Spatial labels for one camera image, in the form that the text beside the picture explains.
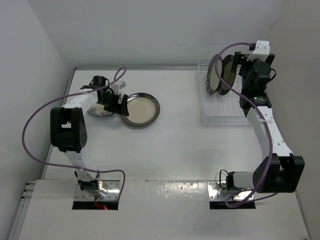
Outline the striped dark rim plate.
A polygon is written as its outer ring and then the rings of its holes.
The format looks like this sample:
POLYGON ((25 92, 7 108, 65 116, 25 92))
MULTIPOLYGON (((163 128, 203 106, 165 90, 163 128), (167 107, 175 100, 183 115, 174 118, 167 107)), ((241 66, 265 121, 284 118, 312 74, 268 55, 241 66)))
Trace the striped dark rim plate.
MULTIPOLYGON (((236 72, 231 72, 233 66, 234 56, 229 54, 222 60, 222 79, 232 88, 236 79, 236 72)), ((224 83, 219 82, 217 92, 219 95, 224 96, 228 94, 230 89, 224 83)))

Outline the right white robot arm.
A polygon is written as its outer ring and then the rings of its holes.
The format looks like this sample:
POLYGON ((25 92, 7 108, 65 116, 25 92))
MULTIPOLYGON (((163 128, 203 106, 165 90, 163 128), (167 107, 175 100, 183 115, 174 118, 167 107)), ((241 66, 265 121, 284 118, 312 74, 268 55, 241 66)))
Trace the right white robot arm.
POLYGON ((253 172, 232 171, 226 177, 227 190, 251 189, 257 193, 293 193, 305 167, 302 156, 296 156, 285 143, 275 122, 272 104, 266 93, 273 79, 270 54, 266 60, 248 60, 236 52, 232 71, 240 66, 242 77, 239 100, 245 117, 254 129, 262 153, 262 162, 253 172))

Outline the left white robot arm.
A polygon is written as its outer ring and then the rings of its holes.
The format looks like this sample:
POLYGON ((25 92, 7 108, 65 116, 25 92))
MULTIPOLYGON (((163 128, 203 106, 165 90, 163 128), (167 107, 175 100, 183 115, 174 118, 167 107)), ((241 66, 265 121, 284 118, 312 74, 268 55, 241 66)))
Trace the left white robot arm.
POLYGON ((85 153, 88 141, 85 114, 94 104, 98 104, 109 113, 129 116, 129 97, 121 93, 124 87, 123 83, 112 87, 107 78, 94 76, 88 85, 81 87, 77 96, 50 111, 51 144, 70 160, 80 189, 99 200, 107 196, 108 190, 98 169, 93 167, 85 153))

